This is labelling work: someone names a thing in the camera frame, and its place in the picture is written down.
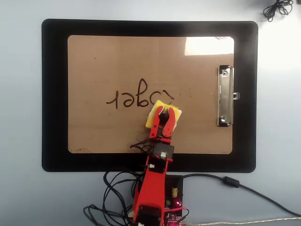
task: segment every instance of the black clipboard border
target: black clipboard border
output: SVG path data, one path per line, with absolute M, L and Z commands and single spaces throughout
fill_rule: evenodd
M 234 39 L 233 150 L 221 154 L 174 154 L 169 171 L 252 172 L 256 166 L 258 26 L 255 22 L 155 22 L 47 19 L 42 23 L 42 167 L 45 171 L 141 171 L 134 153 L 72 154 L 68 151 L 68 57 L 70 35 L 231 36 Z

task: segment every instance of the metal clip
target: metal clip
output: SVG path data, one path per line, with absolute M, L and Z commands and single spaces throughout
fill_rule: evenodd
M 233 124 L 233 100 L 239 99 L 239 93 L 233 92 L 234 68 L 220 65 L 218 74 L 218 126 Z

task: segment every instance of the cable connector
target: cable connector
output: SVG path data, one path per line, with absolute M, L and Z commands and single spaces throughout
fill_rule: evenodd
M 225 185 L 229 185 L 231 187 L 238 188 L 240 186 L 239 180 L 235 180 L 230 177 L 224 177 L 222 181 Z

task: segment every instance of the brown clipboard board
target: brown clipboard board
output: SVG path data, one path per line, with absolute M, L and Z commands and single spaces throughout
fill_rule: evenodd
M 130 145 L 149 136 L 146 117 L 161 100 L 182 110 L 175 153 L 230 154 L 232 127 L 217 126 L 218 68 L 234 62 L 229 39 L 70 36 L 69 151 L 132 153 Z

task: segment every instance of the yellow sponge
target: yellow sponge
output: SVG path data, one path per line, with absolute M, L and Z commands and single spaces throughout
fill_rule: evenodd
M 164 111 L 162 113 L 167 113 L 167 110 L 168 110 L 169 107 L 171 107 L 174 110 L 174 113 L 175 113 L 175 126 L 174 127 L 176 127 L 178 119 L 179 119 L 179 117 L 182 114 L 182 111 L 179 110 L 179 108 L 177 108 L 177 107 L 175 107 L 173 105 L 164 104 L 160 100 L 157 100 L 156 103 L 154 104 L 154 106 L 152 107 L 152 109 L 151 109 L 151 111 L 149 113 L 149 116 L 147 117 L 147 121 L 146 121 L 145 127 L 151 129 L 152 123 L 154 121 L 155 113 L 157 111 L 157 108 L 160 107 L 160 106 L 164 106 Z

